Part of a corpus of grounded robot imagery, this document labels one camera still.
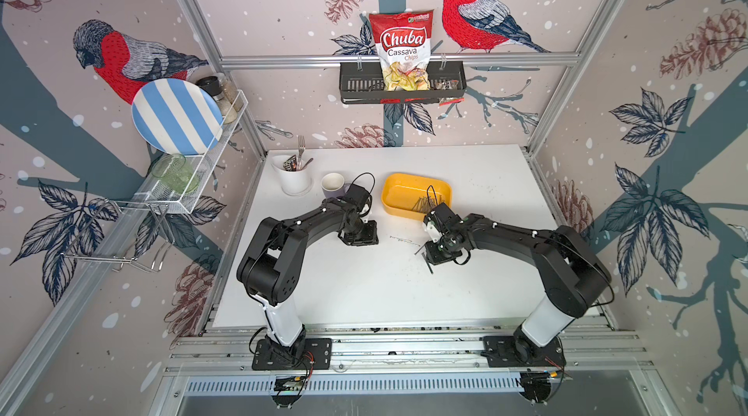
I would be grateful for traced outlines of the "yellow plastic storage box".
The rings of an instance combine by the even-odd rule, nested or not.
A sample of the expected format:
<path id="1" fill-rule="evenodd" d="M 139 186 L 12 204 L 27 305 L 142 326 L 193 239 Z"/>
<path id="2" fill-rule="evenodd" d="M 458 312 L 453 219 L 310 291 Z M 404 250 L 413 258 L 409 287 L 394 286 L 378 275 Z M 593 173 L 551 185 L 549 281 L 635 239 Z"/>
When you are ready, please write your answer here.
<path id="1" fill-rule="evenodd" d="M 385 180 L 381 201 L 388 215 L 422 221 L 436 206 L 451 206 L 452 188 L 436 178 L 394 173 Z"/>

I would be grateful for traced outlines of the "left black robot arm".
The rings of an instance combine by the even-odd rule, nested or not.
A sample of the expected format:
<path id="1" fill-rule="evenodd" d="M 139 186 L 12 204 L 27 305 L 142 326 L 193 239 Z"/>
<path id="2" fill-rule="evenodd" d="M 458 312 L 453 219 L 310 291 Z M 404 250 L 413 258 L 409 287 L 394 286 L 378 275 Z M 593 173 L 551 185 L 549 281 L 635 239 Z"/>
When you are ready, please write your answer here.
<path id="1" fill-rule="evenodd" d="M 292 360 L 303 354 L 306 330 L 291 297 L 307 248 L 331 234 L 349 247 L 377 245 L 377 223 L 365 219 L 371 207 L 371 192 L 352 184 L 343 196 L 327 198 L 313 211 L 261 221 L 237 269 L 237 280 L 261 306 L 266 336 L 275 350 Z"/>

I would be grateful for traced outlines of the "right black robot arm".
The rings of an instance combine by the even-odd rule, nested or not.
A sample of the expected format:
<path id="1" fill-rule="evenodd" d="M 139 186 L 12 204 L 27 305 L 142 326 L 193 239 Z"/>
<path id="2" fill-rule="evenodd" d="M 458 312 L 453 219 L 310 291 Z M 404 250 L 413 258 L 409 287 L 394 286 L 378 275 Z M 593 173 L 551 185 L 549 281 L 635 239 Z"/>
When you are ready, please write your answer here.
<path id="1" fill-rule="evenodd" d="M 445 204 L 426 213 L 430 241 L 424 259 L 437 266 L 463 265 L 475 250 L 489 250 L 534 266 L 545 297 L 515 332 L 517 345 L 545 347 L 571 322 L 582 318 L 611 285 L 612 276 L 580 233 L 562 225 L 535 230 L 499 223 L 477 213 L 459 217 Z"/>

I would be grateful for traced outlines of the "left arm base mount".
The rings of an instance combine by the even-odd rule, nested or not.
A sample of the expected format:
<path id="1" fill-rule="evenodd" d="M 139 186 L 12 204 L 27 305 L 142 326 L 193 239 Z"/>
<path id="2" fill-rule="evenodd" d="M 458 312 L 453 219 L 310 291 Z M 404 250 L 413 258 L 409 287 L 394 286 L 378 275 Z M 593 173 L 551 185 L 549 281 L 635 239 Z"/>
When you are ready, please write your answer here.
<path id="1" fill-rule="evenodd" d="M 251 368 L 255 371 L 302 371 L 302 374 L 276 377 L 272 400 L 278 409 L 290 409 L 310 387 L 315 370 L 327 370 L 332 356 L 330 338 L 307 338 L 302 330 L 299 338 L 284 347 L 266 334 L 258 338 L 266 328 L 259 328 L 249 340 L 249 351 L 253 356 Z"/>

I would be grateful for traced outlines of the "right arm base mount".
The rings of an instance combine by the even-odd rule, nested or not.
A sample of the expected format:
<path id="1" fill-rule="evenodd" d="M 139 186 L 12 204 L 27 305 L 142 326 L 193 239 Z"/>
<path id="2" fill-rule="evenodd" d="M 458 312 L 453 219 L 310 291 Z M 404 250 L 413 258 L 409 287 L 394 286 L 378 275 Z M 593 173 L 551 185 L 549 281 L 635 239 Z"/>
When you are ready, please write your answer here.
<path id="1" fill-rule="evenodd" d="M 490 368 L 518 368 L 520 395 L 532 404 L 548 402 L 566 377 L 566 357 L 559 337 L 540 347 L 518 328 L 512 335 L 485 335 L 481 357 Z"/>

